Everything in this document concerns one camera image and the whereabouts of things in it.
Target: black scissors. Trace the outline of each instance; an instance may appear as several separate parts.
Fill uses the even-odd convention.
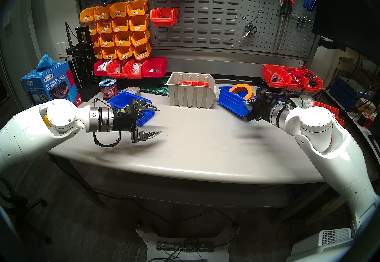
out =
[[[238,42],[238,44],[240,42],[242,42],[244,40],[244,38],[246,38],[248,35],[249,36],[252,36],[254,34],[256,34],[257,32],[257,27],[254,26],[254,20],[257,19],[257,17],[259,16],[259,14],[261,14],[261,11],[262,9],[260,9],[259,13],[257,14],[257,16],[252,20],[252,22],[246,24],[245,28],[244,28],[244,32],[245,34],[243,35],[243,37],[240,39],[240,41]]]

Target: pegboard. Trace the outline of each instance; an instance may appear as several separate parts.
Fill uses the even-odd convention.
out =
[[[303,8],[304,0],[295,0],[294,16],[314,20],[314,14]],[[98,0],[82,0],[82,9],[99,5]],[[279,0],[148,0],[148,11],[153,8],[178,7],[178,21],[173,27],[149,25],[150,43],[153,49],[160,47],[220,48],[233,52],[273,53],[280,16],[277,13]],[[245,25],[257,15],[254,25],[258,31],[238,44]],[[284,17],[281,35],[284,32]],[[305,21],[301,29],[296,28],[297,20],[289,18],[279,54],[301,59],[309,57],[314,40],[311,32],[313,22]]]
[[[295,0],[292,15],[303,16],[314,20],[315,12],[308,12],[303,7],[304,0]],[[273,52],[275,44],[278,24],[280,23],[280,14],[277,10],[280,9],[279,0],[243,0],[242,17],[239,27],[239,36],[243,36],[244,27],[251,22],[253,18],[262,9],[262,13],[254,21],[257,27],[257,33],[252,36],[247,36],[238,46],[239,50]],[[280,45],[281,37],[285,30],[284,39],[281,49],[278,53],[291,55],[300,58],[308,58],[314,41],[315,34],[312,33],[313,22],[305,21],[302,28],[297,28],[297,20],[289,18],[288,26],[285,29],[286,16],[282,23],[280,38],[277,48]]]

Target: kimtech box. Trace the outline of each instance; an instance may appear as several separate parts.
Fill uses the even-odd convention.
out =
[[[29,101],[36,105],[56,98],[67,99],[75,106],[82,103],[67,61],[55,62],[42,71],[37,67],[20,81]]]

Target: white vent grille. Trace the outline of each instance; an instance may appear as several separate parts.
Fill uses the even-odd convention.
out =
[[[351,238],[350,229],[334,229],[332,231],[323,231],[322,233],[322,245],[334,244],[349,240]]]

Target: orange tape roll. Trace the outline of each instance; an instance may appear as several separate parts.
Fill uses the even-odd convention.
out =
[[[229,89],[229,92],[232,92],[233,94],[237,94],[242,91],[247,92],[247,95],[244,97],[244,99],[254,98],[255,96],[254,90],[248,84],[236,84]]]

